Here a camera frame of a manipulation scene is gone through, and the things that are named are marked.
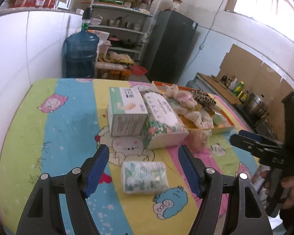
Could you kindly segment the person right hand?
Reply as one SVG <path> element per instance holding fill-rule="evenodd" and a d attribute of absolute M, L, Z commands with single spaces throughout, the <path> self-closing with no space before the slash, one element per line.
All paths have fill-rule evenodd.
<path fill-rule="evenodd" d="M 285 177 L 281 180 L 280 183 L 283 189 L 289 189 L 287 198 L 281 209 L 291 209 L 294 207 L 294 176 Z"/>

